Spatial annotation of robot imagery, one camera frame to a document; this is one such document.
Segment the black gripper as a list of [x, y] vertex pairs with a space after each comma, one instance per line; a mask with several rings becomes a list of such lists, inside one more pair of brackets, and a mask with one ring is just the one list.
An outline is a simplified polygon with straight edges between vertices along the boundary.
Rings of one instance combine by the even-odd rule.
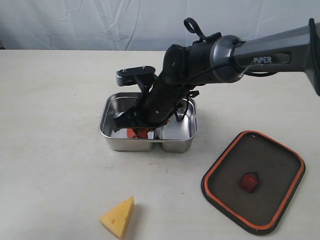
[[133, 110], [129, 109], [112, 119], [112, 130], [147, 128], [154, 132], [171, 122], [169, 119], [177, 108], [178, 102], [190, 91], [190, 86], [182, 83], [172, 85], [167, 76], [161, 74], [153, 83], [148, 95]]

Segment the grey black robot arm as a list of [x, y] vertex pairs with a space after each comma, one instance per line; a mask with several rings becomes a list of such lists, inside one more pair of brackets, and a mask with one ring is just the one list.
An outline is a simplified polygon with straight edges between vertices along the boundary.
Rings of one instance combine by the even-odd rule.
[[307, 26], [248, 41], [220, 32], [206, 36], [190, 17], [183, 23], [198, 40], [190, 46], [171, 45], [160, 74], [152, 66], [117, 72], [118, 86], [137, 85], [140, 94], [132, 107], [112, 120], [113, 131], [158, 129], [177, 116], [183, 99], [198, 95], [195, 87], [235, 83], [245, 75], [303, 72], [315, 92], [320, 91], [320, 25], [313, 18]]

